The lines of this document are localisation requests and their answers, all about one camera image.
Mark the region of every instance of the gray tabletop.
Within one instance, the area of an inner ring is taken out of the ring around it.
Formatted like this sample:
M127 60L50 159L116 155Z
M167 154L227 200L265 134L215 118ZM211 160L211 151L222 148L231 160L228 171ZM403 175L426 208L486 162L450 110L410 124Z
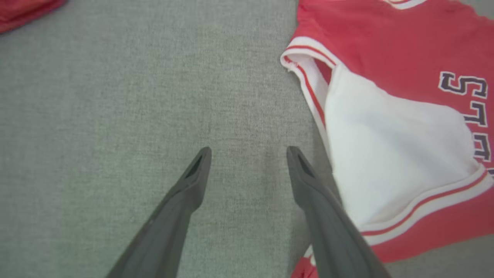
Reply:
M296 7L72 0L0 35L0 277L103 277L202 146L211 174L179 277L289 277L309 237L286 147L328 167L279 63ZM493 261L486 236L387 267L485 278Z

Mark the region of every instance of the textured gray surface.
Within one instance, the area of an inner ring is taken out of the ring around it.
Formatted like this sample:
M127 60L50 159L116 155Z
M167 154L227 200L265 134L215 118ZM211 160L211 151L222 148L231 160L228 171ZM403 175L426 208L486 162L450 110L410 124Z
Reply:
M295 12L294 0L72 0L1 35L0 277L104 276L205 145L179 276L289 277L309 239L286 146L328 165L279 64ZM494 277L493 260L490 236L388 267Z

